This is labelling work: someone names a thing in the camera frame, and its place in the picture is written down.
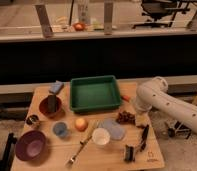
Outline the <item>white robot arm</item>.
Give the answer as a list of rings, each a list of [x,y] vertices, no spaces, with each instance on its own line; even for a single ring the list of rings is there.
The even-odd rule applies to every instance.
[[[154,77],[136,89],[134,108],[139,115],[152,107],[167,113],[197,133],[197,106],[167,94],[168,83],[163,77]]]

